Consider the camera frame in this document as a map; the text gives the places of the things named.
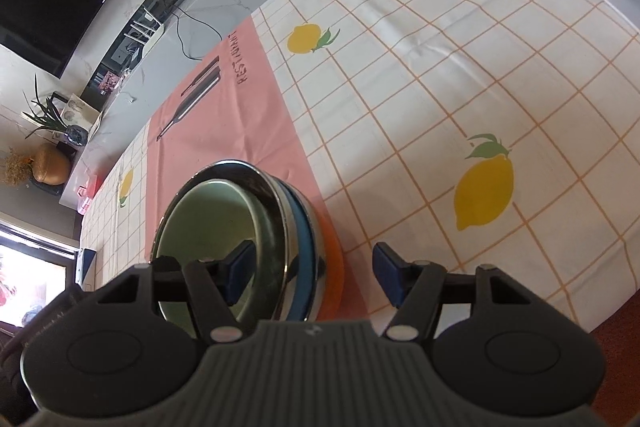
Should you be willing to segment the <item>green ceramic bowl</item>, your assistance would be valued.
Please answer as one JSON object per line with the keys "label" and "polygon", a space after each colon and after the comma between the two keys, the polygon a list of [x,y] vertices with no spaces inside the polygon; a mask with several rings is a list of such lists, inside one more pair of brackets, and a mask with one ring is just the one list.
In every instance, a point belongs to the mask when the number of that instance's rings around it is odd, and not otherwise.
{"label": "green ceramic bowl", "polygon": [[288,252],[278,202],[262,202],[232,181],[196,184],[167,210],[152,257],[219,263],[227,272],[220,295],[241,325],[252,329],[280,310]]}

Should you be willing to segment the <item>orange steel bowl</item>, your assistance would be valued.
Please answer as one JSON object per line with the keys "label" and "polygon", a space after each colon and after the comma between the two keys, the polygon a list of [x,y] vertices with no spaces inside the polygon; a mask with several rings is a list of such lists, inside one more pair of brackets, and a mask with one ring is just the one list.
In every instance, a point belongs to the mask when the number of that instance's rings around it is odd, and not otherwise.
{"label": "orange steel bowl", "polygon": [[322,232],[324,253],[326,254],[324,258],[326,260],[326,276],[324,277],[326,286],[324,286],[317,320],[330,321],[337,318],[343,298],[345,283],[344,258],[342,246],[326,208],[322,207],[317,216]]}

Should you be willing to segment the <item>blue steel bowl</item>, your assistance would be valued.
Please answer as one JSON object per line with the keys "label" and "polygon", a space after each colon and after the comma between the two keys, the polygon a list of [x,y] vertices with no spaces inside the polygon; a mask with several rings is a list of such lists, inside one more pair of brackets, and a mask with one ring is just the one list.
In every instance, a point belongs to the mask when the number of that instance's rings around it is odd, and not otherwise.
{"label": "blue steel bowl", "polygon": [[[227,159],[218,161],[192,176],[168,205],[165,215],[186,191],[196,184],[213,179],[239,184],[240,187],[257,195],[262,202],[267,202],[270,198],[278,202],[286,234],[288,264],[280,310],[270,320],[316,319],[326,286],[326,255],[318,218],[308,199],[291,184],[248,162]],[[162,225],[165,215],[160,219],[158,228]]]}

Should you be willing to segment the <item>pink restaurant table runner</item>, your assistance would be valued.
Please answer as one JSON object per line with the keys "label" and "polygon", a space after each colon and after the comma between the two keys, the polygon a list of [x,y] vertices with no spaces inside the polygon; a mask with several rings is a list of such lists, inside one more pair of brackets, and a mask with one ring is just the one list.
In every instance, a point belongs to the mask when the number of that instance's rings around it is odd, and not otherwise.
{"label": "pink restaurant table runner", "polygon": [[191,176],[221,159],[242,159],[292,184],[324,207],[342,246],[345,283],[337,319],[367,317],[376,329],[395,310],[371,268],[371,247],[344,178],[320,135],[288,65],[270,60],[254,20],[247,17],[206,55],[221,78],[180,121],[184,91],[198,66],[149,121],[146,147],[145,242],[151,244],[171,199]]}

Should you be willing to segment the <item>golden round vase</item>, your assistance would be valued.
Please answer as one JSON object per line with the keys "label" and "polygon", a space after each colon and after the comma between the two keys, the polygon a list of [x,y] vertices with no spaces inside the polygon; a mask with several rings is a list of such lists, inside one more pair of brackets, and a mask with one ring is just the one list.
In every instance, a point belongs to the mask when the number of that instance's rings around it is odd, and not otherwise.
{"label": "golden round vase", "polygon": [[47,185],[65,184],[70,176],[70,160],[52,144],[43,143],[32,158],[32,176]]}

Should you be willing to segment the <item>lemon checked tablecloth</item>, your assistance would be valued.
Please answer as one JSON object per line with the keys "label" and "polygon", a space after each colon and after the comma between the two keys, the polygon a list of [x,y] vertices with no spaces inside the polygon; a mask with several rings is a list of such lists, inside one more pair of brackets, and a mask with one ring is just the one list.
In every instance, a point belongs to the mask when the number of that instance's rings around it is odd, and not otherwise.
{"label": "lemon checked tablecloth", "polygon": [[[497,265],[589,330],[638,291],[639,33],[604,0],[265,0],[247,17],[371,249]],[[156,111],[82,222],[97,284],[150,257]]]}

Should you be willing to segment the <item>spiky plant in vase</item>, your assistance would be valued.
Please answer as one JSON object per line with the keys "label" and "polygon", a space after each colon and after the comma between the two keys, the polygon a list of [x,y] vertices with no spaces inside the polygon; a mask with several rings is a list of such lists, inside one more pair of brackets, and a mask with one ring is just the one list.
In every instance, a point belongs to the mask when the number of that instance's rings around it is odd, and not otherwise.
{"label": "spiky plant in vase", "polygon": [[23,116],[36,125],[36,129],[32,130],[28,136],[38,131],[56,132],[61,133],[66,141],[72,145],[86,146],[89,132],[78,124],[66,124],[53,99],[53,95],[40,98],[38,79],[37,76],[34,76],[34,97],[25,98],[29,110],[23,112]]}

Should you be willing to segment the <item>white wifi router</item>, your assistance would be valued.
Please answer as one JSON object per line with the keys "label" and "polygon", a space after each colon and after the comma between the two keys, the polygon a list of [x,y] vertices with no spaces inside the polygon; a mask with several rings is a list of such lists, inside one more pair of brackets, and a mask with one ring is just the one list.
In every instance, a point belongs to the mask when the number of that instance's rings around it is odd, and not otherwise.
{"label": "white wifi router", "polygon": [[138,46],[140,57],[145,58],[145,55],[157,44],[164,32],[165,24],[142,6],[131,17],[125,31],[125,37]]}

